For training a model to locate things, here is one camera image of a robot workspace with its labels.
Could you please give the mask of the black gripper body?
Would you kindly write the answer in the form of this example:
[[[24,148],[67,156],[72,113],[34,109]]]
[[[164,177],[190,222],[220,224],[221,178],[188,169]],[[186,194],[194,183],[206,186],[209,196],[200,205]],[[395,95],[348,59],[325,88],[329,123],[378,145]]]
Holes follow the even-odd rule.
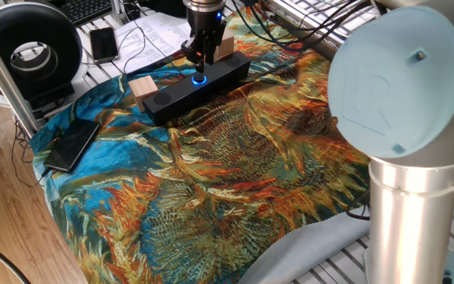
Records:
[[[221,10],[201,12],[188,9],[187,21],[191,27],[191,38],[202,40],[208,36],[212,41],[222,39],[225,21],[222,19]]]

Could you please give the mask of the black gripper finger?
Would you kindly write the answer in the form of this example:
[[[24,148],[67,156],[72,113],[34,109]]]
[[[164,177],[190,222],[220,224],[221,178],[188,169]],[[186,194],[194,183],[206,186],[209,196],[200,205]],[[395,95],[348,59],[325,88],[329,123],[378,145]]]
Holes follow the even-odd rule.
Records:
[[[203,28],[203,69],[214,63],[214,52],[221,44],[226,23],[209,24]]]
[[[195,70],[198,73],[204,72],[204,55],[199,48],[199,42],[191,37],[181,44],[181,50],[185,57],[195,65]]]

